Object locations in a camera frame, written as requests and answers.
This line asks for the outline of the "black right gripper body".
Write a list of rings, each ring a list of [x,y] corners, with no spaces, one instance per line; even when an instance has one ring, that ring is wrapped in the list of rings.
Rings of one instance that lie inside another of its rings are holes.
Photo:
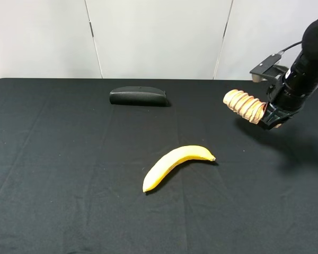
[[[266,115],[274,111],[294,112],[301,109],[312,94],[312,76],[286,71],[268,90]]]

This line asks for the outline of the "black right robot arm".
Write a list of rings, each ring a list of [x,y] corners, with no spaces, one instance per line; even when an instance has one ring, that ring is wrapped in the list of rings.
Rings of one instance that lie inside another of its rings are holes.
[[[318,88],[318,19],[305,30],[300,44],[302,50],[290,68],[277,64],[285,52],[281,50],[250,71],[271,82],[264,114],[258,122],[265,130],[291,119]]]

